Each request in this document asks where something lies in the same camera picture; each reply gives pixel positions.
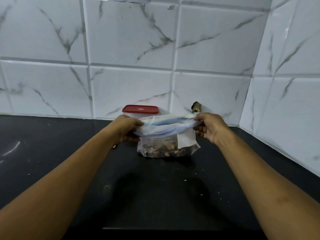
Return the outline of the person's right hand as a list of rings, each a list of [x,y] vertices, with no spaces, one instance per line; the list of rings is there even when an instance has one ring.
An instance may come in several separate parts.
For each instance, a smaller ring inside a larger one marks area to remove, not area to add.
[[[206,115],[207,117],[205,124],[199,124],[194,127],[196,134],[208,139],[219,148],[225,147],[228,144],[232,131],[223,118],[213,113],[199,113],[198,115]]]

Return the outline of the person's left hand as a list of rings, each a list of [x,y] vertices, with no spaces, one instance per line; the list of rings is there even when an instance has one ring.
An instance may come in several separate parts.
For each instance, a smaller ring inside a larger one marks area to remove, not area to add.
[[[103,133],[108,137],[111,148],[122,142],[138,142],[140,140],[134,134],[134,130],[137,127],[130,128],[130,118],[134,117],[120,115],[103,129]]]

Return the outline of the clear zip bag with blue seal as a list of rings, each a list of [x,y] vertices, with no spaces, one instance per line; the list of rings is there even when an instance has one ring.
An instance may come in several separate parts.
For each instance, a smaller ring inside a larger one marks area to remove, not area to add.
[[[177,144],[179,149],[186,149],[186,157],[194,154],[200,145],[196,140],[194,127],[199,125],[194,121],[195,114],[159,115],[144,117],[140,120],[144,125],[137,127],[134,134],[139,137],[137,152],[142,156],[142,150],[164,144]]]

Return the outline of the person's right forearm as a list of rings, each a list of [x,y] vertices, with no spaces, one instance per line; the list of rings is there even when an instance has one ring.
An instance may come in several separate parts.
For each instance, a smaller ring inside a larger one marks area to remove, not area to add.
[[[279,174],[230,129],[215,144],[268,240],[320,240],[320,204]]]

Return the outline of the person's left forearm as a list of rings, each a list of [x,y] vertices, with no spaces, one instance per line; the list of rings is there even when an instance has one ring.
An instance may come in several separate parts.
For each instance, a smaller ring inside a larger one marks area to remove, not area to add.
[[[0,240],[61,240],[110,149],[111,123],[0,210]]]

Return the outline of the clear container with red lid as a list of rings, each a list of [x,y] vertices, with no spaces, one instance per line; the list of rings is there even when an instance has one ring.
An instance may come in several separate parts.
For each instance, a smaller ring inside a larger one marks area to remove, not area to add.
[[[122,109],[122,114],[137,119],[144,117],[156,116],[159,114],[159,108],[152,105],[129,104]]]

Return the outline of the brown food pieces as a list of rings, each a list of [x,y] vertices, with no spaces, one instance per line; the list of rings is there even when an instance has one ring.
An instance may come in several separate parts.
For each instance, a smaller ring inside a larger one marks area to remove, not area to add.
[[[184,157],[187,155],[187,150],[179,149],[177,144],[169,143],[143,149],[142,154],[144,157],[150,158]]]

